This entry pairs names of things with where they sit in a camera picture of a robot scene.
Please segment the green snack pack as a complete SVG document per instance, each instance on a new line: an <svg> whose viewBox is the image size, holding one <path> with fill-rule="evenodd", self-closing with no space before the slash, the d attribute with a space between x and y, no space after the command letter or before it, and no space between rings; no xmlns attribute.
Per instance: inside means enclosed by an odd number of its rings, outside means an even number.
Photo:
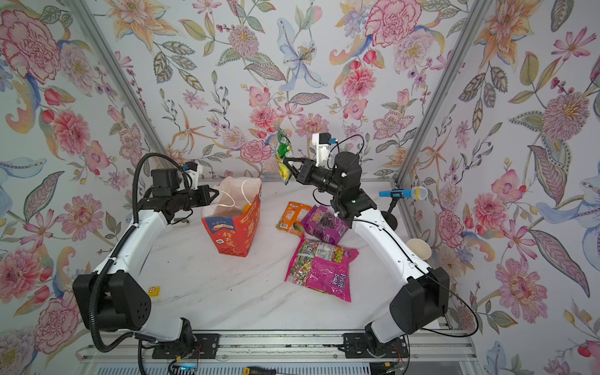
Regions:
<svg viewBox="0 0 600 375"><path fill-rule="evenodd" d="M276 158L279 175L284 184L288 184L292 177L292 172L284 164L284 160L287 157L291 157L292 154L292 143L290 142L287 134L283 130L279 130L277 132Z"/></svg>

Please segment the red white paper bag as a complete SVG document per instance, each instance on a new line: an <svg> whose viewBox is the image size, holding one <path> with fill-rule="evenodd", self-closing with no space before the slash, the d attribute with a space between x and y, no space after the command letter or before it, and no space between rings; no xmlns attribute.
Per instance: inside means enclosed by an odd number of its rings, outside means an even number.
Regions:
<svg viewBox="0 0 600 375"><path fill-rule="evenodd" d="M263 182L227 177L216 186L217 200L203 209L202 222L218 253L248 256L259 225Z"/></svg>

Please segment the large pink candy bag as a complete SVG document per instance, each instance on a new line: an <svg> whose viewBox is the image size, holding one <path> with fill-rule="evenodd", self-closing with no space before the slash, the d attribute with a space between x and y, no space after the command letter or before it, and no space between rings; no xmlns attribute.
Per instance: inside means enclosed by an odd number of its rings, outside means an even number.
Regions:
<svg viewBox="0 0 600 375"><path fill-rule="evenodd" d="M350 263L359 256L355 248L332 245L301 236L292 256L285 282L332 295L350 303Z"/></svg>

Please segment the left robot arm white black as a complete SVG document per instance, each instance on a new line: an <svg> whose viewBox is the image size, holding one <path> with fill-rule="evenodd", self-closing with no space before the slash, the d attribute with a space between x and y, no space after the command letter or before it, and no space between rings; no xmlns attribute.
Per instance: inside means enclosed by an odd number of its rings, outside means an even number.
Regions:
<svg viewBox="0 0 600 375"><path fill-rule="evenodd" d="M102 340L103 331L159 343L191 335L186 319L153 312L151 298L138 279L155 241L176 215L209 206L219 195L198 182L202 171L196 162L153 170L149 193L132 199L133 218L121 239L93 273L80 275L73 283L84 325L97 348L111 348Z"/></svg>

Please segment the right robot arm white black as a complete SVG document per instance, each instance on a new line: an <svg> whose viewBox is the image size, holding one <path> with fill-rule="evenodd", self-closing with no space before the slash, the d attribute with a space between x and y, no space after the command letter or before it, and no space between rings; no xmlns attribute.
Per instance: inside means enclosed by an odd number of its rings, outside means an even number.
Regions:
<svg viewBox="0 0 600 375"><path fill-rule="evenodd" d="M331 150L337 142L328 133L314 135L316 156L313 159L292 156L286 141L286 137L281 136L277 147L282 179L294 178L302 185L331 195L330 205L337 218L375 251L394 278L397 294L387 312L365 327L371 350L424 329L446 314L450 300L448 273L441 267L433 269L428 265L429 249L419 252L409 247L395 233L391 225L393 215L380 211L362 189L359 154L338 152L331 158Z"/></svg>

